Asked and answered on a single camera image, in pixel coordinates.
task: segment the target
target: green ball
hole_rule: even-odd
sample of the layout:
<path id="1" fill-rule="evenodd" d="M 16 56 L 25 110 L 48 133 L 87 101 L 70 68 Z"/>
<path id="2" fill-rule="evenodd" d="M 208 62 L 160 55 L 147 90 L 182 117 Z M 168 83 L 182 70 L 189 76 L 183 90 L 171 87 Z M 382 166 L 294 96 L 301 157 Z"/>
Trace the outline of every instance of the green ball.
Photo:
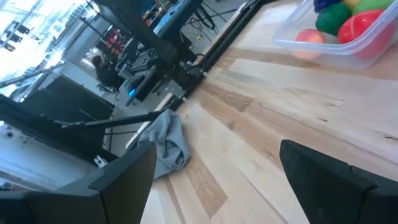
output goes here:
<path id="1" fill-rule="evenodd" d="M 318 14 L 315 26 L 319 31 L 338 35 L 340 27 L 351 17 L 351 10 L 344 3 L 332 4 Z"/>
<path id="2" fill-rule="evenodd" d="M 394 0 L 361 0 L 355 6 L 353 15 L 368 10 L 387 9 L 393 2 Z"/>

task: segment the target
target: ball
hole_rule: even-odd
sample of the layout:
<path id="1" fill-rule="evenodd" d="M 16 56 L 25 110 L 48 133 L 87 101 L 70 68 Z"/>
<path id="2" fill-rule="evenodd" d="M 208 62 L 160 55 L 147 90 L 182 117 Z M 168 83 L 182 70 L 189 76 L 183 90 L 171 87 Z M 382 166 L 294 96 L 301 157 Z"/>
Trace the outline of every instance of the ball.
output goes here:
<path id="1" fill-rule="evenodd" d="M 319 31 L 337 36 L 340 27 L 351 16 L 351 10 L 344 3 L 336 3 L 318 14 L 315 26 Z"/>
<path id="2" fill-rule="evenodd" d="M 338 41 L 341 44 L 350 43 L 358 39 L 378 19 L 384 10 L 370 10 L 361 12 L 349 18 L 338 33 Z M 361 59 L 372 59 L 383 53 L 388 47 L 395 27 L 388 24 L 364 49 L 355 53 Z"/>
<path id="3" fill-rule="evenodd" d="M 322 34 L 322 32 L 319 32 L 315 29 L 305 29 L 297 35 L 295 40 L 297 42 L 324 44 L 325 36 Z M 294 50 L 292 53 L 295 57 L 304 60 L 314 60 L 321 56 L 320 52 L 311 52 L 306 50 Z"/>
<path id="4" fill-rule="evenodd" d="M 313 0 L 313 7 L 316 13 L 326 9 L 332 4 L 341 2 L 341 0 Z"/>
<path id="5" fill-rule="evenodd" d="M 351 10 L 358 5 L 361 0 L 343 0 L 344 4 L 346 4 Z"/>
<path id="6" fill-rule="evenodd" d="M 369 10 L 387 9 L 393 2 L 394 0 L 360 0 L 353 9 L 353 15 Z"/>

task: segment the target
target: wooden table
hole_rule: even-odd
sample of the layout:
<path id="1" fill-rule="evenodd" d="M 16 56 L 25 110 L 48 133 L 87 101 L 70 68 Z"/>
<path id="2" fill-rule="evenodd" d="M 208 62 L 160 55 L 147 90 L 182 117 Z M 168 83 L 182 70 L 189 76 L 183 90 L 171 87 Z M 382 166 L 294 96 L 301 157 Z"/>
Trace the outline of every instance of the wooden table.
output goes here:
<path id="1" fill-rule="evenodd" d="M 271 41 L 297 5 L 265 5 L 178 110 L 193 156 L 154 182 L 142 223 L 308 223 L 283 139 L 398 180 L 396 46 L 367 70 L 301 62 Z"/>

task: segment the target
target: gray rag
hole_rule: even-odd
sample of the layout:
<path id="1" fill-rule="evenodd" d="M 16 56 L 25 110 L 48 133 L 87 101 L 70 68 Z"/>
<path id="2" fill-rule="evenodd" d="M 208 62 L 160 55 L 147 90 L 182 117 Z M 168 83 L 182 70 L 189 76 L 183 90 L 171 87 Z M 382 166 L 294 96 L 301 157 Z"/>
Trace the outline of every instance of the gray rag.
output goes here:
<path id="1" fill-rule="evenodd" d="M 138 140 L 137 145 L 155 142 L 157 161 L 154 178 L 161 177 L 173 170 L 181 170 L 191 157 L 190 148 L 182 133 L 180 116 L 171 110 L 165 110 Z"/>

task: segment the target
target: red ball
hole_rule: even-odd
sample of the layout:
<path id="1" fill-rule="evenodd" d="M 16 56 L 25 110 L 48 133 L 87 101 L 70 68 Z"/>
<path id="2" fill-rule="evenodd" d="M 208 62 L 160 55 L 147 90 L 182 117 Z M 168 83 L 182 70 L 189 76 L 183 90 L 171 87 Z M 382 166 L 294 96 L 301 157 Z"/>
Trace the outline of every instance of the red ball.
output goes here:
<path id="1" fill-rule="evenodd" d="M 297 42 L 324 44 L 325 36 L 322 34 L 322 32 L 315 29 L 305 29 L 297 35 L 295 40 Z M 306 50 L 294 50 L 293 55 L 304 60 L 314 60 L 321 56 L 321 53 Z"/>
<path id="2" fill-rule="evenodd" d="M 378 17 L 384 12 L 383 9 L 364 11 L 351 16 L 340 28 L 338 40 L 341 44 L 350 43 L 360 37 Z M 394 26 L 388 24 L 364 49 L 355 53 L 355 56 L 362 59 L 372 59 L 379 56 L 394 35 Z"/>

